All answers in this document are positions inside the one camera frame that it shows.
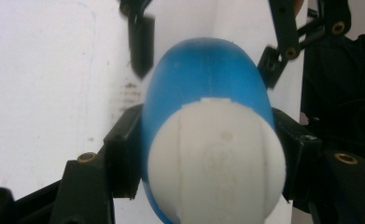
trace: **white background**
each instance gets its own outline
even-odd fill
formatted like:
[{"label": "white background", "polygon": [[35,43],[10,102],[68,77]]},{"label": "white background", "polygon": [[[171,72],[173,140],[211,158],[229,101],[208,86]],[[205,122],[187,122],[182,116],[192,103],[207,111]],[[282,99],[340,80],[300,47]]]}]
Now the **white background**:
[{"label": "white background", "polygon": [[[156,16],[155,62],[199,36],[228,39],[255,63],[276,45],[265,0],[154,0],[147,13]],[[118,1],[0,0],[0,187],[19,199],[60,179],[67,160],[98,151],[122,111],[143,103],[149,81],[131,71]],[[302,56],[269,92],[294,119],[301,82]],[[116,223],[160,223],[142,189],[115,207]],[[266,223],[290,219],[281,200]]]}]

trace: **white cap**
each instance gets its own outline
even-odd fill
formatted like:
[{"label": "white cap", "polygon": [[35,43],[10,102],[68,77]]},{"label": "white cap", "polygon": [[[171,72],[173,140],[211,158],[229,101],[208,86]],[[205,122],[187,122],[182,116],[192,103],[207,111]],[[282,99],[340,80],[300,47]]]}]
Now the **white cap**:
[{"label": "white cap", "polygon": [[158,131],[148,158],[156,203],[174,223],[263,223],[285,181],[273,129],[229,99],[184,105]]}]

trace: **blue and white object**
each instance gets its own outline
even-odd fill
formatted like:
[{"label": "blue and white object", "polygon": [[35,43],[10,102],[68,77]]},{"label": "blue and white object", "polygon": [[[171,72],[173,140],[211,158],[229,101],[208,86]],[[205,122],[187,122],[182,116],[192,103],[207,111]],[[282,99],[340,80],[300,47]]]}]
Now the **blue and white object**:
[{"label": "blue and white object", "polygon": [[143,181],[164,223],[263,223],[285,159],[260,74],[231,42],[171,48],[147,91]]}]

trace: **blue plastic shell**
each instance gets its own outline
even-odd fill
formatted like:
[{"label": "blue plastic shell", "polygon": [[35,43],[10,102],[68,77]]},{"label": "blue plastic shell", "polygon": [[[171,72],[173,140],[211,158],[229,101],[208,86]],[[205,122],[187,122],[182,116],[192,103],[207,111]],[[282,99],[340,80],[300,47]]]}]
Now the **blue plastic shell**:
[{"label": "blue plastic shell", "polygon": [[172,222],[156,204],[147,177],[150,146],[163,123],[182,105],[204,97],[230,98],[252,108],[274,126],[260,73],[242,49],[214,38],[191,39],[171,48],[153,74],[142,116],[144,187],[153,210],[164,223]]}]

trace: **brass screw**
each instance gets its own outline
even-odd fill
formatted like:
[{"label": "brass screw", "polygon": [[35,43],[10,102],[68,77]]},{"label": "brass screw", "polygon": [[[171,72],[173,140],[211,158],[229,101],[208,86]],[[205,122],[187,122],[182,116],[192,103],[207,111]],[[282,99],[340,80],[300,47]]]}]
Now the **brass screw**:
[{"label": "brass screw", "polygon": [[340,34],[343,33],[344,28],[345,28],[344,22],[343,21],[338,21],[338,22],[334,23],[333,26],[331,27],[331,32],[334,35],[340,35]]},{"label": "brass screw", "polygon": [[344,154],[344,153],[335,153],[334,157],[341,162],[344,162],[346,164],[350,164],[350,165],[356,165],[358,164],[358,160],[355,157],[352,157],[348,154]]},{"label": "brass screw", "polygon": [[78,162],[88,162],[95,159],[96,154],[93,152],[86,152],[77,157]]},{"label": "brass screw", "polygon": [[130,16],[130,13],[132,12],[132,9],[129,5],[125,4],[122,8],[121,8],[121,12],[125,15],[125,16]]},{"label": "brass screw", "polygon": [[294,59],[294,58],[296,58],[296,50],[294,48],[287,49],[286,54],[287,54],[287,58],[288,59]]}]

